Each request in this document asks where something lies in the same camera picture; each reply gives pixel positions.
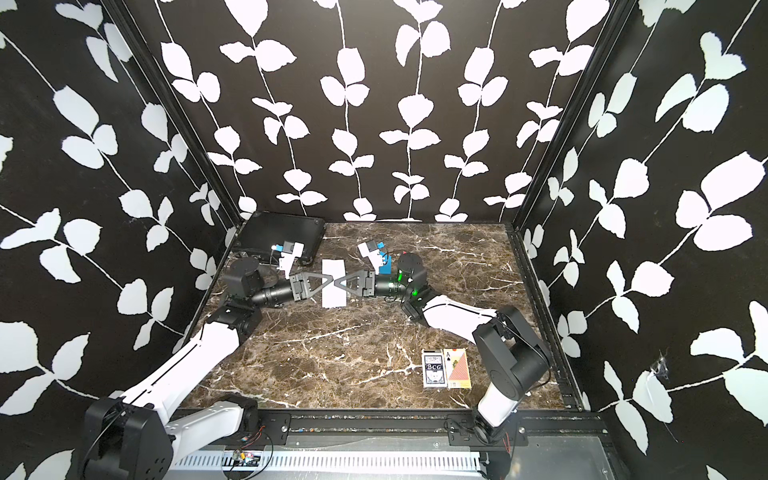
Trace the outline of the white square paper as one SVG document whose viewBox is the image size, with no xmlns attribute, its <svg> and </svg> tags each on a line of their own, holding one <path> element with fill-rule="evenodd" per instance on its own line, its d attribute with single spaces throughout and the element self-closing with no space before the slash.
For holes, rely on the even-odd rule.
<svg viewBox="0 0 768 480">
<path fill-rule="evenodd" d="M 326 309 L 345 307 L 347 305 L 347 293 L 335 285 L 336 280 L 346 275 L 344 261 L 342 259 L 323 259 L 321 266 L 321 273 L 333 278 L 322 290 L 322 307 Z"/>
</svg>

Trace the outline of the blue square paper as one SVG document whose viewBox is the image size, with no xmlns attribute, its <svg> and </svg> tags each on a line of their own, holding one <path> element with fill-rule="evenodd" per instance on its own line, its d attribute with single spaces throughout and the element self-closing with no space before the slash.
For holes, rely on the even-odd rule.
<svg viewBox="0 0 768 480">
<path fill-rule="evenodd" d="M 392 258 L 389 254 L 381 254 L 381 266 L 379 267 L 379 273 L 383 275 L 390 275 L 392 273 Z"/>
</svg>

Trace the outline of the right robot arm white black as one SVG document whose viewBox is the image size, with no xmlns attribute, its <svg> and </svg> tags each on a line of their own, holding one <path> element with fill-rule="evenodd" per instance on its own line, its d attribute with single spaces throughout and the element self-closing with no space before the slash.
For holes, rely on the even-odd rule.
<svg viewBox="0 0 768 480">
<path fill-rule="evenodd" d="M 516 307 L 480 308 L 451 299 L 430 285 L 427 268 L 415 253 L 403 253 L 389 274 L 359 270 L 334 285 L 358 297 L 395 299 L 411 321 L 476 346 L 490 379 L 475 408 L 478 435 L 496 434 L 551 368 L 546 342 Z"/>
</svg>

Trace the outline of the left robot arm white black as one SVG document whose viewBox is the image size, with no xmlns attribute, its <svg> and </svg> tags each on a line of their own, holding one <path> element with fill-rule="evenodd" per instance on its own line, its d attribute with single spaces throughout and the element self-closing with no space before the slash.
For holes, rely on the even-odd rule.
<svg viewBox="0 0 768 480">
<path fill-rule="evenodd" d="M 94 402 L 77 453 L 80 479 L 161 479 L 172 464 L 224 437 L 261 437 L 255 399 L 232 394 L 180 419 L 187 395 L 254 333 L 265 307 L 307 300 L 330 285 L 328 274 L 302 272 L 268 285 L 267 266 L 240 258 L 222 272 L 226 299 L 196 335 L 144 380 Z"/>
</svg>

